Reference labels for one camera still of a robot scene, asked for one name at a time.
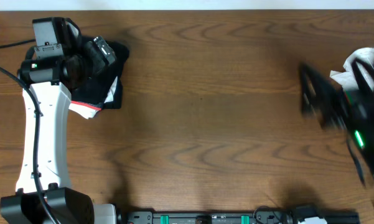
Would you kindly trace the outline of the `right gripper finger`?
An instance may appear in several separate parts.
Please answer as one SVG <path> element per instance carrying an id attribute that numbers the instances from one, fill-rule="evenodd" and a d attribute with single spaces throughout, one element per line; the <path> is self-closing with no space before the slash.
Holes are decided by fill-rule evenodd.
<path id="1" fill-rule="evenodd" d="M 345 116 L 345 95 L 340 85 L 306 63 L 299 64 L 298 74 L 301 84 L 301 111 L 304 116 Z"/>
<path id="2" fill-rule="evenodd" d="M 355 58 L 351 63 L 351 68 L 361 93 L 374 93 L 374 61 L 369 63 Z"/>

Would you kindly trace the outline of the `black pants red waistband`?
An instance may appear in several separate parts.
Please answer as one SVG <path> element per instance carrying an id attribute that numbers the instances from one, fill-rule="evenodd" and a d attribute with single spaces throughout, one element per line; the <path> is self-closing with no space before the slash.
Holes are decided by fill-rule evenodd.
<path id="1" fill-rule="evenodd" d="M 104 78 L 82 78 L 81 84 L 71 91 L 72 101 L 79 101 L 91 105 L 101 105 L 107 97 L 108 91 L 118 77 L 121 80 L 124 65 L 129 57 L 129 49 L 122 43 L 108 40 L 114 50 L 117 61 Z"/>

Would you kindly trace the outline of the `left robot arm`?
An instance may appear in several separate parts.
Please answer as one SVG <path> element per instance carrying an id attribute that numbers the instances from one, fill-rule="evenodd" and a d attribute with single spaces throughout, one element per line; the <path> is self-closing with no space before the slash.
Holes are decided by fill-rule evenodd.
<path id="1" fill-rule="evenodd" d="M 8 223 L 116 223 L 114 205 L 97 205 L 71 188 L 67 167 L 67 118 L 71 92 L 115 61 L 104 39 L 82 41 L 69 18 L 32 22 L 36 45 L 15 80 L 23 89 L 26 134 L 13 196 L 0 201 Z"/>

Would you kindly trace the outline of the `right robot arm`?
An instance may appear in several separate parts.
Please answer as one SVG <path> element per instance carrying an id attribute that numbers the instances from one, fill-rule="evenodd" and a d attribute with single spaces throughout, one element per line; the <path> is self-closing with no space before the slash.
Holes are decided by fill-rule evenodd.
<path id="1" fill-rule="evenodd" d="M 355 58 L 351 68 L 358 87 L 336 89 L 314 68 L 301 63 L 301 111 L 316 116 L 323 129 L 345 130 L 374 178 L 374 63 Z"/>

